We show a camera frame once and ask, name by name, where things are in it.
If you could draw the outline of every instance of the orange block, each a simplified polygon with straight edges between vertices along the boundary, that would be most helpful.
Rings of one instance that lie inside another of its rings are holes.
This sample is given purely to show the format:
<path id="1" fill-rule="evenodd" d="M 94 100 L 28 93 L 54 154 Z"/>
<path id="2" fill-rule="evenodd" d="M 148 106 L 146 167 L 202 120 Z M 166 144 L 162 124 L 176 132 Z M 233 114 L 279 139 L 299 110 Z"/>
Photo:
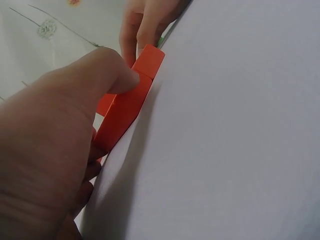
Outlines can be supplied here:
<path id="1" fill-rule="evenodd" d="M 111 151 L 137 118 L 151 84 L 150 77 L 140 74 L 137 87 L 115 96 L 93 140 L 97 147 L 107 153 Z"/>
<path id="2" fill-rule="evenodd" d="M 115 94 L 105 94 L 98 102 L 96 113 L 105 116 L 115 96 Z"/>
<path id="3" fill-rule="evenodd" d="M 138 59 L 135 61 L 132 69 L 140 74 L 148 76 L 153 80 L 155 79 L 164 58 L 164 52 L 155 46 L 147 44 Z"/>

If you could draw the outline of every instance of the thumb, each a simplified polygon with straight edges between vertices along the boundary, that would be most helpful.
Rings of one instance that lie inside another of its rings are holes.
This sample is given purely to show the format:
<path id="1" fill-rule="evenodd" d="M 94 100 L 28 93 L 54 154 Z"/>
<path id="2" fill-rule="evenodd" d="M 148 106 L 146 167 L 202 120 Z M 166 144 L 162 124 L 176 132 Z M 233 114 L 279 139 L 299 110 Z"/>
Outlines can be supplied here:
<path id="1" fill-rule="evenodd" d="M 139 75 L 116 51 L 99 47 L 72 64 L 43 75 L 32 87 L 65 95 L 76 104 L 95 109 L 105 93 L 124 93 L 138 83 Z"/>

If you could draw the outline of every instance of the finger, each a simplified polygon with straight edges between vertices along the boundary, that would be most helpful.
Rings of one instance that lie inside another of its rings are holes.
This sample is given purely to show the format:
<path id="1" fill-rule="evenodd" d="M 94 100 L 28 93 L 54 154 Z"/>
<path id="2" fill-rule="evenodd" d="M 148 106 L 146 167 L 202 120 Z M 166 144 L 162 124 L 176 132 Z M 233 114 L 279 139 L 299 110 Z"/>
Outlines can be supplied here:
<path id="1" fill-rule="evenodd" d="M 107 152 L 101 150 L 100 148 L 96 147 L 93 142 L 91 142 L 89 157 L 88 157 L 88 165 L 96 160 L 105 156 Z"/>
<path id="2" fill-rule="evenodd" d="M 90 181 L 91 179 L 95 178 L 100 173 L 100 170 L 101 170 L 100 162 L 98 162 L 97 160 L 92 162 L 91 164 L 89 164 L 86 167 L 83 181 L 86 182 L 86 181 Z"/>
<path id="3" fill-rule="evenodd" d="M 123 93 L 138 82 L 139 76 L 116 51 L 99 47 L 69 66 L 45 74 L 32 87 L 42 94 L 57 93 L 94 113 L 105 93 Z"/>
<path id="4" fill-rule="evenodd" d="M 145 10 L 140 28 L 137 32 L 137 47 L 138 54 L 140 55 L 142 50 L 147 44 L 156 45 L 156 33 L 161 19 L 157 17 L 154 11 Z"/>
<path id="5" fill-rule="evenodd" d="M 137 33 L 143 15 L 129 10 L 124 13 L 119 35 L 121 55 L 131 68 L 136 61 Z"/>
<path id="6" fill-rule="evenodd" d="M 94 190 L 94 186 L 89 181 L 86 181 L 81 185 L 79 191 L 76 194 L 74 204 L 73 206 L 71 206 L 71 209 L 70 209 L 70 215 L 73 218 L 75 218 L 81 212 L 81 210 L 85 207 L 85 205 L 90 199 L 90 196 L 93 190 Z"/>
<path id="7" fill-rule="evenodd" d="M 91 139 L 91 141 L 93 141 L 95 139 L 96 134 L 97 134 L 97 130 L 94 127 L 92 127 L 92 139 Z"/>
<path id="8" fill-rule="evenodd" d="M 60 230 L 57 232 L 56 240 L 82 240 L 77 225 L 70 215 L 63 221 Z"/>

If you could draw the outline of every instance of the patterned tablecloth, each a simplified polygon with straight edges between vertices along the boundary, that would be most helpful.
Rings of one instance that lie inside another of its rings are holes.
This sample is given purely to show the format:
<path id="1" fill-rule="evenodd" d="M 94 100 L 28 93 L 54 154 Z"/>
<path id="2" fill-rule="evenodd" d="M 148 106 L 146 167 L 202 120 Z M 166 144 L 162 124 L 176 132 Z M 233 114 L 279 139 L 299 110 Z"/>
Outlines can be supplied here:
<path id="1" fill-rule="evenodd" d="M 125 0 L 1 0 L 0 102 L 97 46 L 117 51 Z"/>

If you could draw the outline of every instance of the green line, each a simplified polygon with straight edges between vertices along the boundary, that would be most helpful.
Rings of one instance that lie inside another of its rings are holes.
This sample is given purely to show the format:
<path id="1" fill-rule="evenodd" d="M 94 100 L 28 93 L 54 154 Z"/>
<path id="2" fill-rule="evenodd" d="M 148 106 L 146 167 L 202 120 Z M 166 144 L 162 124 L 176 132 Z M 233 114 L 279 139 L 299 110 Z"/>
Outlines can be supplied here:
<path id="1" fill-rule="evenodd" d="M 25 85 L 26 87 L 28 87 L 29 85 L 26 84 L 24 81 L 21 81 L 23 83 L 23 85 Z"/>
<path id="2" fill-rule="evenodd" d="M 38 27 L 40 27 L 40 25 L 38 23 L 36 23 L 35 21 L 31 20 L 30 18 L 22 15 L 20 12 L 14 10 L 13 8 L 9 7 L 9 9 L 11 9 L 12 11 L 16 12 L 17 14 L 19 14 L 20 16 L 24 17 L 25 19 L 28 19 L 30 22 L 33 22 L 34 24 L 36 24 Z"/>
<path id="3" fill-rule="evenodd" d="M 94 47 L 96 47 L 96 48 L 101 47 L 100 45 L 98 45 L 98 44 L 96 44 L 96 43 L 94 43 L 94 42 L 92 42 L 92 41 L 89 41 L 89 40 L 85 39 L 83 36 L 79 35 L 79 34 L 76 33 L 75 31 L 73 31 L 72 29 L 70 29 L 69 27 L 67 27 L 66 25 L 64 25 L 64 24 L 63 24 L 62 22 L 60 22 L 57 18 L 55 18 L 55 17 L 52 16 L 51 14 L 47 13 L 46 11 L 44 11 L 44 10 L 42 10 L 42 9 L 36 7 L 36 6 L 32 6 L 32 5 L 30 5 L 30 4 L 28 4 L 28 6 L 30 6 L 30 7 L 34 8 L 34 9 L 37 9 L 37 10 L 39 10 L 39 11 L 47 14 L 48 16 L 50 16 L 51 18 L 53 18 L 54 20 L 56 20 L 57 22 L 59 22 L 59 23 L 60 23 L 62 26 L 64 26 L 66 29 L 70 30 L 70 31 L 73 32 L 75 35 L 77 35 L 78 37 L 82 38 L 82 39 L 85 40 L 86 42 L 90 43 L 90 44 L 93 45 Z"/>

